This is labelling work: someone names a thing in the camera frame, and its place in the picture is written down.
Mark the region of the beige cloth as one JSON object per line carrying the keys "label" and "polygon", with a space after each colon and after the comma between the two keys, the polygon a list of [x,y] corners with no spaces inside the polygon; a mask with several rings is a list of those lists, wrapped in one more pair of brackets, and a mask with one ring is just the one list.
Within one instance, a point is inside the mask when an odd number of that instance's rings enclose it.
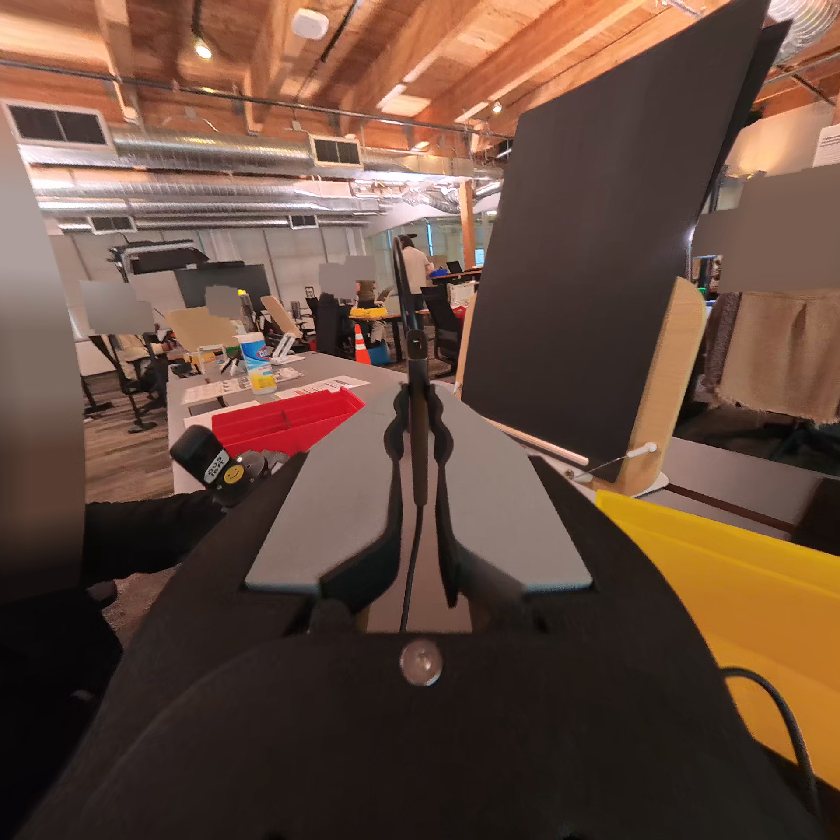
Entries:
{"label": "beige cloth", "polygon": [[838,290],[720,294],[707,322],[702,385],[718,403],[836,424]]}

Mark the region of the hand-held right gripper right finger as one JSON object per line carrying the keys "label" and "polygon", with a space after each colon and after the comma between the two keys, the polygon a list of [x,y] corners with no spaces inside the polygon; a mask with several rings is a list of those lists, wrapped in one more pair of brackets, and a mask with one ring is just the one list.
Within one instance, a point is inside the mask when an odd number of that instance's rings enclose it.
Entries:
{"label": "hand-held right gripper right finger", "polygon": [[590,589],[591,573],[526,451],[445,388],[428,391],[438,566],[449,606]]}

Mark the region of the black studio light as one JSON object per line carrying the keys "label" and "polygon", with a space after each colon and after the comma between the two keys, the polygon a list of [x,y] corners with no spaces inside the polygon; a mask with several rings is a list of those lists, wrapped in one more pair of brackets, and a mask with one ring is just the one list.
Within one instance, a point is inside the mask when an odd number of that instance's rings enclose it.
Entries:
{"label": "black studio light", "polygon": [[138,276],[201,266],[207,255],[192,240],[166,242],[134,241],[109,249],[111,262],[122,272]]}

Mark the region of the silver ceiling air duct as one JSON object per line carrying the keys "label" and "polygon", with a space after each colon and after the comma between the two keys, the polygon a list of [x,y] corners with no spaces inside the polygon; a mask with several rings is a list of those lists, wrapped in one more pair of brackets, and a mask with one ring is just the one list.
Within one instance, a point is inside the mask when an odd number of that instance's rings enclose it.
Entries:
{"label": "silver ceiling air duct", "polygon": [[503,171],[468,159],[360,147],[363,167],[320,167],[309,137],[114,129],[115,151],[17,145],[45,220],[64,233],[116,230],[371,228],[394,209],[459,215],[459,184],[480,200]]}

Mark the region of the person's left forearm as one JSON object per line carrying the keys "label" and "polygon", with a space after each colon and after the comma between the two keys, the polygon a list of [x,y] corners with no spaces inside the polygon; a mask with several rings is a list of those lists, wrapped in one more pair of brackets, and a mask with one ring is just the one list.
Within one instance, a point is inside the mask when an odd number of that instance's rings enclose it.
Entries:
{"label": "person's left forearm", "polygon": [[226,510],[207,490],[85,507],[80,585],[154,574],[184,560]]}

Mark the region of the wooden book stand black panel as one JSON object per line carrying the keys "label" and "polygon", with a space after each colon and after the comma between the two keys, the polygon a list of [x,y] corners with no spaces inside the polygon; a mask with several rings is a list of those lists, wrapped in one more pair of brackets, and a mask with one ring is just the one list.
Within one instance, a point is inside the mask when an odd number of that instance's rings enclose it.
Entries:
{"label": "wooden book stand black panel", "polygon": [[460,397],[585,460],[596,488],[659,478],[705,321],[690,237],[770,2],[700,18],[518,120]]}

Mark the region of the tan board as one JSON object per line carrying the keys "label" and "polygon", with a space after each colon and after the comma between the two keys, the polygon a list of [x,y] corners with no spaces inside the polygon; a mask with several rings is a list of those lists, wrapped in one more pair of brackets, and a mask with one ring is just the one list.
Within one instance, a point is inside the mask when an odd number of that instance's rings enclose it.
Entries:
{"label": "tan board", "polygon": [[178,343],[189,354],[198,354],[201,348],[211,346],[224,349],[238,346],[233,321],[210,314],[207,307],[168,311],[164,318]]}

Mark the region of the red plastic bin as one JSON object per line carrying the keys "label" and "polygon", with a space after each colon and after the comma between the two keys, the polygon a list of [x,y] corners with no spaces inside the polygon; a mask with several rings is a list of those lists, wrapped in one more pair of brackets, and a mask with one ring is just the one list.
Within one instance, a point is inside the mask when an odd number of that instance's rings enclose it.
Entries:
{"label": "red plastic bin", "polygon": [[215,415],[213,434],[231,456],[254,451],[293,456],[307,452],[364,408],[351,391],[315,392]]}

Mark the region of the black office chair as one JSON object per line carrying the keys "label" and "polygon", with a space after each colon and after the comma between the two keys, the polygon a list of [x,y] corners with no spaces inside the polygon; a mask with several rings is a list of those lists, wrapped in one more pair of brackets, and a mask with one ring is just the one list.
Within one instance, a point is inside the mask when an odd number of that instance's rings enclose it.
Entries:
{"label": "black office chair", "polygon": [[422,295],[434,325],[434,357],[449,364],[448,373],[454,375],[459,361],[463,323],[450,305],[445,287],[424,287]]}

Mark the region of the white air vent grille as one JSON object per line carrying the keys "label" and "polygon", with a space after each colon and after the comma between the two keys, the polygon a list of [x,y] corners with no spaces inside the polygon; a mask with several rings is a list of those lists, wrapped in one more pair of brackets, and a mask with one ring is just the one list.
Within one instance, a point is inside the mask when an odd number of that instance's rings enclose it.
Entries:
{"label": "white air vent grille", "polygon": [[337,139],[310,134],[311,156],[320,167],[343,167],[360,170],[363,167],[361,147],[357,140]]}
{"label": "white air vent grille", "polygon": [[2,111],[19,145],[115,151],[109,126],[96,109],[3,99]]}

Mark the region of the tan panel on white stand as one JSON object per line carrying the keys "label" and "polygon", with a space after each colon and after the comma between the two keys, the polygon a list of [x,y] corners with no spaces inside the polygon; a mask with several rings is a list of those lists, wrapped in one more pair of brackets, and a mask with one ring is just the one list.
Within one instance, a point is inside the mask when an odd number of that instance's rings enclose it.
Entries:
{"label": "tan panel on white stand", "polygon": [[260,303],[268,361],[275,366],[284,364],[295,354],[296,348],[304,347],[303,332],[276,297],[261,297]]}

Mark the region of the blue white printed packet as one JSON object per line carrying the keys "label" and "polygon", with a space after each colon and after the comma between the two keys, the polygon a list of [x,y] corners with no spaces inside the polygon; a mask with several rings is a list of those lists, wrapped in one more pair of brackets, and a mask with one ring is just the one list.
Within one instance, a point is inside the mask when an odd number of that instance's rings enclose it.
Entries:
{"label": "blue white printed packet", "polygon": [[277,383],[270,362],[270,351],[261,332],[236,336],[248,384],[256,395],[267,395],[277,390]]}

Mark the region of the white printed sheets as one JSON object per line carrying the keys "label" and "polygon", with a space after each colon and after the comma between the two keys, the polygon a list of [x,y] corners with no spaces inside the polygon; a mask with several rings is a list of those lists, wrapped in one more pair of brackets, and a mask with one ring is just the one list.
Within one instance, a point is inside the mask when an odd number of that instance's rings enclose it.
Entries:
{"label": "white printed sheets", "polygon": [[266,396],[274,393],[279,384],[295,381],[303,376],[303,373],[291,368],[283,367],[271,375],[257,376],[256,379],[264,386],[252,385],[251,378],[243,375],[237,377],[225,376],[219,381],[196,384],[186,389],[182,396],[183,405],[209,402],[232,394],[245,392],[253,396]]}

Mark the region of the wooden support post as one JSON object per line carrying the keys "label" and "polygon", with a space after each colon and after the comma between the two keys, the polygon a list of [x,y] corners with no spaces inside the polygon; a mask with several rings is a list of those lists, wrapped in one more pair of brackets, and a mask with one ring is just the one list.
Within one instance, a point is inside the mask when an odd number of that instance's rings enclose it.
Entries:
{"label": "wooden support post", "polygon": [[458,186],[459,216],[463,240],[463,267],[473,268],[476,264],[476,221],[474,184],[464,180]]}

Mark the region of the wooden desk with black legs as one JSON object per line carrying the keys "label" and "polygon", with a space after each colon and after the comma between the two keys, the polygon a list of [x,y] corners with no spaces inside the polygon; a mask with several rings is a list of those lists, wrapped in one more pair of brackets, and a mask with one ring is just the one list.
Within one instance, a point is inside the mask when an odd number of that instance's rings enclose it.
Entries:
{"label": "wooden desk with black legs", "polygon": [[403,318],[401,315],[397,313],[389,313],[389,317],[384,320],[377,320],[377,321],[357,321],[350,318],[353,322],[359,323],[367,323],[367,324],[374,324],[374,323],[382,323],[386,325],[388,328],[391,329],[392,335],[392,345],[394,349],[394,363],[401,363],[404,361],[404,352],[403,352],[403,345],[404,341],[401,335],[401,328],[400,325],[403,323]]}

